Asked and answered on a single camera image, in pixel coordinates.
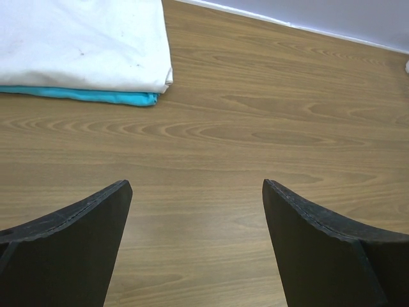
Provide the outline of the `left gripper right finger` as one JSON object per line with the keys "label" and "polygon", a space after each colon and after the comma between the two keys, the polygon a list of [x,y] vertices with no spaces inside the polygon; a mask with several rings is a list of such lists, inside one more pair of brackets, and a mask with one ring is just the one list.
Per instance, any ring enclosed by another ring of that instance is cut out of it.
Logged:
{"label": "left gripper right finger", "polygon": [[265,180],[265,217],[288,306],[407,306],[408,236]]}

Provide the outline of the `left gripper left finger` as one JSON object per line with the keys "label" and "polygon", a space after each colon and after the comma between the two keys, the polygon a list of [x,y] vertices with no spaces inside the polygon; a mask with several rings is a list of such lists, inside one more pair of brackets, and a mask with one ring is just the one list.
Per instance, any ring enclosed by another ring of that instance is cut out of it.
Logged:
{"label": "left gripper left finger", "polygon": [[132,194],[120,180],[1,230],[1,306],[103,306]]}

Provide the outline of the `white t shirt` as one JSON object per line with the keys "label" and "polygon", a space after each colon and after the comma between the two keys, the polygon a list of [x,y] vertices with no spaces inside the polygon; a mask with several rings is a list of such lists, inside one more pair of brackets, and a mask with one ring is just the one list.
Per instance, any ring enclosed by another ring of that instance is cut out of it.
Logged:
{"label": "white t shirt", "polygon": [[161,1],[2,1],[1,84],[163,93]]}

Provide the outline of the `folded blue t shirt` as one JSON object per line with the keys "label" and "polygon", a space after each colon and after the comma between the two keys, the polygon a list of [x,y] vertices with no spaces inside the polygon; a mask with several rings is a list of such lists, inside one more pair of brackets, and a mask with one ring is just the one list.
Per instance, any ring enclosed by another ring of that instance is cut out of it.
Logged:
{"label": "folded blue t shirt", "polygon": [[1,93],[24,94],[49,98],[66,98],[86,102],[104,102],[129,106],[154,106],[159,93],[80,90],[40,86],[1,86]]}

